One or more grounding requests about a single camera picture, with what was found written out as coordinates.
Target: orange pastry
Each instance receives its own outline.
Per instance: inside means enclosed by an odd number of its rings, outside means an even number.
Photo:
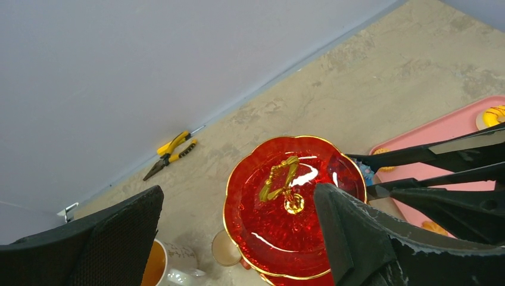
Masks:
[[[477,115],[475,124],[477,129],[483,130],[505,121],[505,105],[499,105],[484,110]]]
[[[386,152],[389,152],[389,150],[386,149],[386,148],[379,148],[379,149],[375,150],[372,155],[382,154],[382,153],[386,153]],[[396,167],[382,167],[378,171],[381,171],[381,172],[391,172],[395,168]]]
[[[434,232],[436,234],[445,235],[446,237],[449,236],[449,233],[445,229],[430,220],[424,221],[421,225],[421,228]]]

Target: yellow-handled pliers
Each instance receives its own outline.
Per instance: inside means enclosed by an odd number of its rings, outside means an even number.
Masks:
[[[150,177],[154,176],[154,174],[158,173],[161,171],[165,166],[168,166],[170,163],[177,161],[178,159],[188,155],[193,148],[197,145],[197,140],[192,140],[189,146],[186,147],[181,153],[174,153],[175,148],[180,146],[182,143],[186,142],[191,138],[191,133],[188,131],[184,131],[181,134],[179,134],[177,137],[175,137],[174,140],[170,141],[166,145],[163,145],[161,148],[158,149],[158,155],[160,155],[159,161],[154,164],[154,166],[149,170],[147,175],[144,177],[144,181],[147,181]]]

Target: donut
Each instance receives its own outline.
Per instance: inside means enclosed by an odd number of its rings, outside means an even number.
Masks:
[[[389,150],[388,150],[388,149],[386,149],[386,148],[379,148],[379,149],[375,150],[375,151],[372,153],[372,155],[382,154],[382,153],[386,153],[386,152],[389,152]],[[380,171],[380,172],[391,172],[391,171],[393,171],[395,168],[396,168],[396,167],[382,167],[382,168],[380,168],[379,170],[377,170],[377,172],[378,172],[378,171]]]
[[[501,122],[505,122],[505,105],[499,105],[486,109],[479,113],[475,119],[475,124],[479,130],[493,127]]]

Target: concrete floor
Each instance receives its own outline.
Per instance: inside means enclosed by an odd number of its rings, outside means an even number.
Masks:
[[[165,193],[158,237],[192,247],[207,285],[264,285],[255,271],[214,262],[226,181],[279,135],[317,135],[345,153],[370,148],[481,98],[505,94],[505,35],[437,0],[412,0],[215,125],[148,182],[149,168],[82,207],[82,217],[152,185]],[[388,202],[380,208],[394,212]]]

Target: mug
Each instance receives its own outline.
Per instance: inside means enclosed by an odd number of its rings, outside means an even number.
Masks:
[[[246,270],[251,269],[251,265],[244,260],[238,247],[224,229],[216,234],[214,240],[212,240],[211,248],[214,260],[220,265],[233,266],[240,263]]]
[[[142,277],[141,286],[200,285],[197,256],[187,246],[155,239]]]

